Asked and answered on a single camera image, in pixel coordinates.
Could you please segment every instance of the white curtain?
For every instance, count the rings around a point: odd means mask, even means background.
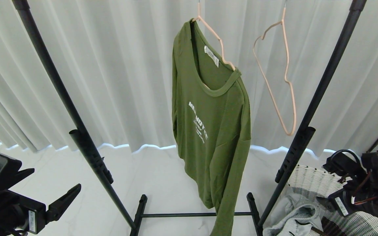
[[[171,50],[196,0],[29,0],[57,70],[96,145],[173,145]],[[226,59],[242,72],[252,114],[252,145],[288,147],[252,54],[255,38],[282,16],[284,0],[203,0],[201,14],[224,42]],[[326,68],[351,0],[288,0],[298,124]],[[211,33],[206,38],[216,48]],[[283,81],[282,29],[256,48],[288,127],[289,88]],[[378,0],[368,1],[312,120],[309,144],[361,152],[378,138]],[[0,142],[32,150],[76,149],[74,129],[10,0],[0,1]]]

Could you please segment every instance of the crumpled garment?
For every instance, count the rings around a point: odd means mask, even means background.
[[[306,236],[312,227],[321,231],[324,209],[300,194],[283,197],[271,213],[272,227],[263,230],[263,236]]]

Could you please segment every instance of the long-sleeve shirt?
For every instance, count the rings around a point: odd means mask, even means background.
[[[174,40],[172,119],[179,157],[217,218],[211,236],[230,236],[250,147],[250,107],[238,69],[224,64],[197,22]]]

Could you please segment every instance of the white marble floor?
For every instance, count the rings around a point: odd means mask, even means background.
[[[77,183],[81,193],[57,222],[48,224],[39,236],[126,236],[130,227],[104,191],[102,185],[79,151],[68,148],[56,151],[48,148],[38,153],[20,148],[0,152],[23,162],[24,168],[35,173],[11,188],[24,196],[47,205],[62,196]],[[99,149],[114,178],[113,187],[132,218],[142,194],[148,197],[146,213],[213,212],[203,206],[195,182],[183,169],[183,161],[175,148],[145,147],[132,154],[128,147]],[[249,211],[246,200],[252,192],[261,214],[276,187],[275,174],[286,149],[266,151],[252,147],[243,173],[236,211]],[[300,164],[320,167],[330,152],[316,159],[306,152]],[[208,236],[215,217],[150,218],[142,222],[140,236]],[[249,216],[234,218],[233,235],[254,236],[255,228]]]

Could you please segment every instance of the neckline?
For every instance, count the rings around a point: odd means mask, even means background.
[[[214,55],[219,59],[219,63],[220,63],[220,66],[225,66],[227,69],[229,70],[233,70],[231,68],[230,65],[228,64],[225,64],[222,62],[222,57],[219,53],[217,53],[217,51],[215,51],[215,49],[208,43],[207,39],[205,38],[204,34],[201,32],[201,29],[199,28],[198,26],[198,23],[195,21],[192,23],[192,19],[188,22],[187,24],[187,27],[189,28],[189,30],[187,31],[188,32],[188,37],[189,39],[192,38],[192,34],[191,34],[191,27],[190,27],[190,24],[194,24],[194,29],[196,31],[196,33],[198,33],[199,37],[201,38],[202,42],[214,53]],[[192,42],[189,40],[189,49],[190,49],[190,55],[191,55],[191,64],[192,64],[192,67],[193,67],[193,70],[195,72],[195,75],[196,75],[196,81],[198,82],[198,84],[201,86],[202,90],[204,90],[204,92],[212,97],[219,97],[219,96],[222,96],[223,94],[225,94],[229,88],[231,88],[231,86],[234,84],[234,82],[240,77],[241,73],[239,71],[239,69],[236,67],[236,69],[233,71],[233,73],[230,75],[230,77],[228,78],[227,82],[219,89],[217,90],[212,90],[210,89],[206,84],[204,84],[204,82],[202,81],[201,77],[199,76],[198,74],[198,70],[196,69],[196,64],[195,64],[195,55],[193,54],[193,46],[192,46]]]

